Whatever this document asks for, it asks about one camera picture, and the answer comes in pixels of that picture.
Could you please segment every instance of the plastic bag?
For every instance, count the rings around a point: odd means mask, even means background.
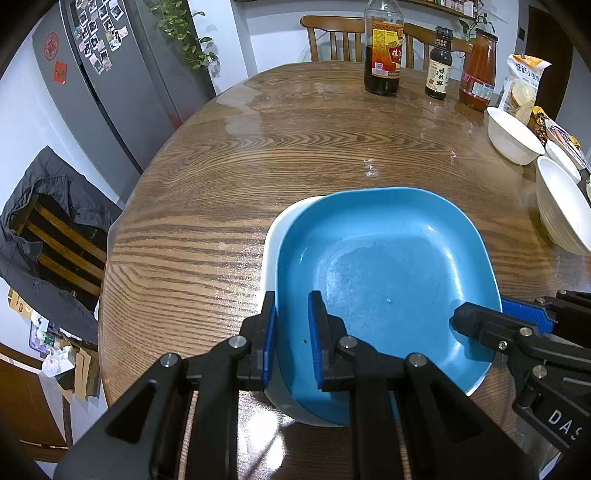
[[[498,107],[527,125],[544,69],[552,64],[527,55],[509,55],[507,65],[509,75],[505,79]]]
[[[76,351],[71,346],[62,349],[51,349],[41,365],[41,371],[49,378],[67,372],[76,366]]]

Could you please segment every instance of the snack bag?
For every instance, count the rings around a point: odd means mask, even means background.
[[[507,65],[509,75],[505,79],[498,107],[527,125],[544,69],[552,64],[527,55],[509,55]]]

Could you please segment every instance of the wood grain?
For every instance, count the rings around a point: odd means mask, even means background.
[[[361,64],[285,65],[225,91],[177,130],[109,233],[99,323],[109,401],[161,354],[205,353],[239,330],[256,312],[267,229],[314,195],[431,190],[476,225],[501,293],[589,289],[589,260],[540,225],[535,167],[496,153],[483,114],[458,102],[458,82],[435,100],[425,81],[403,69],[397,98],[385,98],[365,91]],[[508,433],[512,389],[506,368],[493,367],[474,395]],[[350,476],[346,429],[295,424],[253,394],[241,396],[239,428],[249,447],[241,478]],[[265,428],[268,442],[250,440]]]

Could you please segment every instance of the gray coat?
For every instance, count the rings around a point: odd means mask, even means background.
[[[39,278],[42,242],[29,242],[10,230],[13,214],[25,208],[33,194],[53,197],[72,222],[108,231],[121,214],[86,178],[50,147],[39,152],[6,202],[0,216],[0,276],[51,323],[97,343],[97,321],[71,292]]]

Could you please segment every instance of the potted plant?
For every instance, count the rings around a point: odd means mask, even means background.
[[[202,47],[213,39],[199,37],[194,25],[189,23],[196,15],[205,15],[204,12],[188,16],[186,0],[157,0],[150,11],[160,15],[158,27],[182,45],[185,61],[193,70],[206,70],[211,62],[217,61],[214,52],[205,52]]]
[[[462,25],[462,30],[464,31],[464,37],[470,43],[474,43],[476,40],[476,28],[478,25],[482,25],[482,29],[485,30],[487,25],[490,25],[492,28],[492,32],[495,33],[495,26],[492,24],[491,21],[488,20],[488,14],[483,12],[482,9],[484,8],[484,1],[477,0],[478,7],[476,9],[476,18],[472,21],[472,25],[469,25],[467,22],[460,20],[460,24]]]

